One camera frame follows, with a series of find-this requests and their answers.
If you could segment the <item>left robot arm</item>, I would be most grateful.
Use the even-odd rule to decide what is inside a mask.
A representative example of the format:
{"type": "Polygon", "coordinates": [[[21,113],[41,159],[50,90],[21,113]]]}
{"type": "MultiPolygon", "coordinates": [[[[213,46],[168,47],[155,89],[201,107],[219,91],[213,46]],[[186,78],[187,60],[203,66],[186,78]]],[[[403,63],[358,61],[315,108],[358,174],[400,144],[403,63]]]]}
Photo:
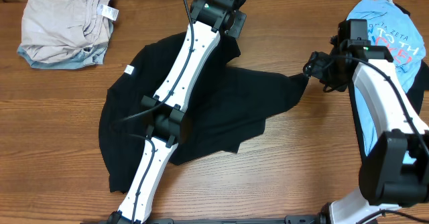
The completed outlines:
{"type": "Polygon", "coordinates": [[[144,120],[142,157],[130,189],[108,223],[146,223],[168,160],[184,139],[182,122],[192,90],[221,34],[238,38],[246,20],[239,9],[246,0],[194,0],[186,3],[189,21],[183,45],[167,77],[152,97],[144,96],[140,113],[120,122],[144,120]]]}

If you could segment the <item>black t-shirt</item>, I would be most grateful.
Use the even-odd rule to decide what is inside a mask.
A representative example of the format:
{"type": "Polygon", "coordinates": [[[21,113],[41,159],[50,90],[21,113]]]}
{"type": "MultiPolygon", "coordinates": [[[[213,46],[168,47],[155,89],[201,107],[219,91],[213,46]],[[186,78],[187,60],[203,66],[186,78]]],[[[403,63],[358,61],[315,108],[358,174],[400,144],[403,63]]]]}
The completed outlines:
{"type": "MultiPolygon", "coordinates": [[[[99,146],[111,191],[127,192],[143,153],[144,124],[131,116],[166,79],[184,41],[176,34],[145,46],[108,89],[99,123],[99,146]]],[[[170,158],[180,165],[218,151],[237,152],[245,140],[261,135],[268,117],[300,101],[308,78],[229,66],[240,55],[234,38],[221,38],[193,88],[186,116],[188,139],[170,158]]]]}

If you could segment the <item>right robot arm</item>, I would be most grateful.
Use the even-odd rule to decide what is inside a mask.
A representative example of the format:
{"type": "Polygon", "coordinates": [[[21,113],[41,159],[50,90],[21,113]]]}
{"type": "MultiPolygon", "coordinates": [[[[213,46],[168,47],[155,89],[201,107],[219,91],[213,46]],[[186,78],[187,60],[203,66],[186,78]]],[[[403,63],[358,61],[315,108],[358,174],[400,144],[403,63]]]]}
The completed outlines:
{"type": "Polygon", "coordinates": [[[370,223],[380,215],[428,202],[428,126],[403,91],[385,46],[373,46],[367,22],[339,23],[330,54],[313,52],[303,67],[323,91],[357,88],[369,108],[377,143],[362,161],[359,186],[326,204],[315,223],[370,223]]]}

